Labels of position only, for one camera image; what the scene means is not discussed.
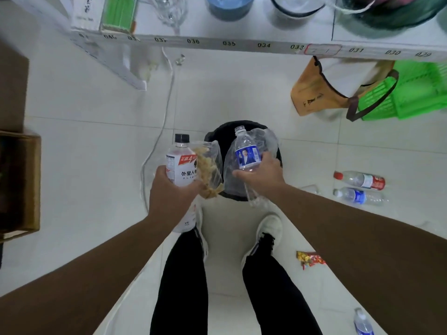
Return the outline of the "person's left hand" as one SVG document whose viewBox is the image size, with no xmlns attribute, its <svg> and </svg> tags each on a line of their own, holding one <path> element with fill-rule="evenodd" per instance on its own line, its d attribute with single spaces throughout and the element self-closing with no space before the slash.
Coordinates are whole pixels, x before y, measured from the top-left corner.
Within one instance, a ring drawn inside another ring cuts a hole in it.
<svg viewBox="0 0 447 335">
<path fill-rule="evenodd" d="M 165 229 L 173 231 L 204 188 L 204 183 L 199 180 L 185 187 L 153 181 L 149 195 L 149 220 L 160 222 Z"/>
</svg>

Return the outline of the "person's right hand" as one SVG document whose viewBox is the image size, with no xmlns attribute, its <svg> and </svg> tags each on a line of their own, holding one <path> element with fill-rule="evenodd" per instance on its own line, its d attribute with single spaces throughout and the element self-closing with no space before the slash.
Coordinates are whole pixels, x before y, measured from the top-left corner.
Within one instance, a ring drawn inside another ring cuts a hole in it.
<svg viewBox="0 0 447 335">
<path fill-rule="evenodd" d="M 256 168 L 260 173 L 259 181 L 243 181 L 245 185 L 257 194 L 271 199 L 278 189 L 286 185 L 280 161 L 271 152 L 265 151 L 261 156 L 261 163 Z"/>
</svg>

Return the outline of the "clear plastic bag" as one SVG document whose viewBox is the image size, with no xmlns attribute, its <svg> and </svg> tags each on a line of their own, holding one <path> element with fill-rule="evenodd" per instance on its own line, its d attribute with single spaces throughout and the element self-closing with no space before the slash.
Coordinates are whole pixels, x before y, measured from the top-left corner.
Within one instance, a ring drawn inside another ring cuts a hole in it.
<svg viewBox="0 0 447 335">
<path fill-rule="evenodd" d="M 249 128 L 239 125 L 234 128 L 234 139 L 225 155 L 223 184 L 226 197 L 235 201 L 246 201 L 251 206 L 266 206 L 267 199 L 252 187 L 236 178 L 234 170 L 252 172 L 258 168 L 263 152 L 270 152 L 282 165 L 279 142 L 276 134 L 266 127 Z"/>
</svg>

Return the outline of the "clear water bottle blue label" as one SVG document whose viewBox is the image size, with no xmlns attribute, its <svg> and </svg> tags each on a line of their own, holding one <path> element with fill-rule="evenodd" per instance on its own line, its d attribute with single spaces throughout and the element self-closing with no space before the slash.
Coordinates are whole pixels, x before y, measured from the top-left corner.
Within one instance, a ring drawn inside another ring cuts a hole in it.
<svg viewBox="0 0 447 335">
<path fill-rule="evenodd" d="M 248 135 L 244 126 L 235 128 L 234 155 L 240 170 L 251 171 L 261 163 L 261 156 L 254 140 Z"/>
</svg>

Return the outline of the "white drink bottle black cap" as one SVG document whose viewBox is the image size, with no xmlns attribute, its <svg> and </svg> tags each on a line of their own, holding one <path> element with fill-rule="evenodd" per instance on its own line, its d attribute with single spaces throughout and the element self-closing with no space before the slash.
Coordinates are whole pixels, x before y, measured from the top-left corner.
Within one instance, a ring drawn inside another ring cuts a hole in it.
<svg viewBox="0 0 447 335">
<path fill-rule="evenodd" d="M 196 180 L 198 173 L 198 155 L 190 147 L 188 134 L 175 134 L 174 145 L 166 153 L 166 175 L 171 183 L 185 187 Z M 196 225 L 197 199 L 191 203 L 187 213 L 174 228 L 181 234 L 191 231 Z"/>
</svg>

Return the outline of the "clear bag with yellow snacks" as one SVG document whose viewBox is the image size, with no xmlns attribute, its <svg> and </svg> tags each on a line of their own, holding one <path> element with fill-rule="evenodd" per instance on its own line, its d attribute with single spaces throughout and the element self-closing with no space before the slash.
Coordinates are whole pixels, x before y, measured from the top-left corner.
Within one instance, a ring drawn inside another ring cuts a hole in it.
<svg viewBox="0 0 447 335">
<path fill-rule="evenodd" d="M 193 141 L 191 149 L 197 154 L 197 179 L 206 186 L 199 195 L 203 199 L 217 197 L 223 190 L 223 159 L 218 141 Z"/>
</svg>

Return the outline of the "person's right white shoe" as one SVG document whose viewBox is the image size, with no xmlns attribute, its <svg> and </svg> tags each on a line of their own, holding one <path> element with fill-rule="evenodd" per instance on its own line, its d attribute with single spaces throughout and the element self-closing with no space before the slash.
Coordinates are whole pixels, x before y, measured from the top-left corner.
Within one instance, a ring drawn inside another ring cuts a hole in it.
<svg viewBox="0 0 447 335">
<path fill-rule="evenodd" d="M 277 214 L 264 217 L 257 228 L 254 245 L 242 258 L 241 268 L 249 257 L 271 257 L 282 240 L 282 234 L 282 220 Z"/>
</svg>

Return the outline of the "person's left white shoe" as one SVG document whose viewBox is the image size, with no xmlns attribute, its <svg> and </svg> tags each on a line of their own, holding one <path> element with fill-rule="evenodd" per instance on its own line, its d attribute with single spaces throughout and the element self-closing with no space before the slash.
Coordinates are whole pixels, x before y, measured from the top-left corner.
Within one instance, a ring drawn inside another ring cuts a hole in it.
<svg viewBox="0 0 447 335">
<path fill-rule="evenodd" d="M 209 255 L 209 245 L 202 233 L 203 209 L 200 206 L 197 206 L 195 214 L 196 214 L 196 223 L 195 223 L 194 229 L 195 229 L 197 237 L 200 239 L 200 243 L 202 245 L 203 262 L 206 262 L 206 259 L 208 258 L 208 255 Z"/>
</svg>

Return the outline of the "red yellow candy wrapper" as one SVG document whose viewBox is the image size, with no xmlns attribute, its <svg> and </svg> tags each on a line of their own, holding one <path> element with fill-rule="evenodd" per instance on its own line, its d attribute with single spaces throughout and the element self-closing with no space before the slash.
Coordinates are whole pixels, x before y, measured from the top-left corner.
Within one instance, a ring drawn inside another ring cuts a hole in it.
<svg viewBox="0 0 447 335">
<path fill-rule="evenodd" d="M 316 252 L 297 251 L 296 258 L 299 260 L 303 270 L 315 265 L 326 265 L 326 261 Z"/>
</svg>

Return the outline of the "clear bottle red label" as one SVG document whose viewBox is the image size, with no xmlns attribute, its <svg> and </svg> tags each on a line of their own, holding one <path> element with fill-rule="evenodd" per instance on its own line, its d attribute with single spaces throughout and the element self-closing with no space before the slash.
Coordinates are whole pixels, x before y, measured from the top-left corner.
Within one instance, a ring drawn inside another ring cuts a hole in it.
<svg viewBox="0 0 447 335">
<path fill-rule="evenodd" d="M 353 187 L 378 191 L 383 190 L 386 185 L 386 180 L 383 177 L 358 171 L 335 171 L 333 177 Z"/>
</svg>

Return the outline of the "person's left leg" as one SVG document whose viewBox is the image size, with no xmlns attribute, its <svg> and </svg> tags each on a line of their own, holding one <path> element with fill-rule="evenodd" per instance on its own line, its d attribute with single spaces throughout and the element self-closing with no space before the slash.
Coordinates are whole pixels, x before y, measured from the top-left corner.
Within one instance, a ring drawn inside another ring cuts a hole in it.
<svg viewBox="0 0 447 335">
<path fill-rule="evenodd" d="M 180 234 L 165 263 L 150 335 L 207 335 L 204 240 L 197 227 Z"/>
</svg>

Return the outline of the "brown cardboard box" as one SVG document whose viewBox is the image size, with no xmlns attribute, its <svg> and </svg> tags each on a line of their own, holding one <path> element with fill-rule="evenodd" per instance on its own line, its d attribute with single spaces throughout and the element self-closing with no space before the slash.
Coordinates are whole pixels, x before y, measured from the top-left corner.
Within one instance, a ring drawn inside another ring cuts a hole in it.
<svg viewBox="0 0 447 335">
<path fill-rule="evenodd" d="M 42 140 L 0 130 L 0 244 L 41 227 Z"/>
</svg>

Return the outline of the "white and green box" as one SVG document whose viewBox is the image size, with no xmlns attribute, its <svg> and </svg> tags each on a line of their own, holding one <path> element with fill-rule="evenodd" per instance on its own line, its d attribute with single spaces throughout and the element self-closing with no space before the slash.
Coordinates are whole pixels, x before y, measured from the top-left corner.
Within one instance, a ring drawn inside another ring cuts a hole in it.
<svg viewBox="0 0 447 335">
<path fill-rule="evenodd" d="M 132 34 L 139 0 L 73 0 L 71 29 Z"/>
</svg>

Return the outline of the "white bowl dark rim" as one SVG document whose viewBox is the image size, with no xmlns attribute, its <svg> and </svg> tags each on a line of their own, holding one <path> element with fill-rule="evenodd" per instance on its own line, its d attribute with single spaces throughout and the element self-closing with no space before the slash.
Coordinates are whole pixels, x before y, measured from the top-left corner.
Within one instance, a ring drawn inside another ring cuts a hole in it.
<svg viewBox="0 0 447 335">
<path fill-rule="evenodd" d="M 325 7 L 322 0 L 270 0 L 277 17 L 286 20 L 303 20 Z"/>
</svg>

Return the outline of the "green plastic basket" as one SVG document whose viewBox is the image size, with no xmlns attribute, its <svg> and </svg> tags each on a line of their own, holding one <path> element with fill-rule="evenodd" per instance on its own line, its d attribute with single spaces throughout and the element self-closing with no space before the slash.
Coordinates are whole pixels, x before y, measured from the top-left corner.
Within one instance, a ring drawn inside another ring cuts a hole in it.
<svg viewBox="0 0 447 335">
<path fill-rule="evenodd" d="M 378 82 L 359 99 L 363 111 L 383 97 L 393 85 L 393 92 L 361 119 L 376 121 L 396 117 L 400 120 L 447 109 L 447 62 L 396 61 L 399 80 L 388 77 Z"/>
</svg>

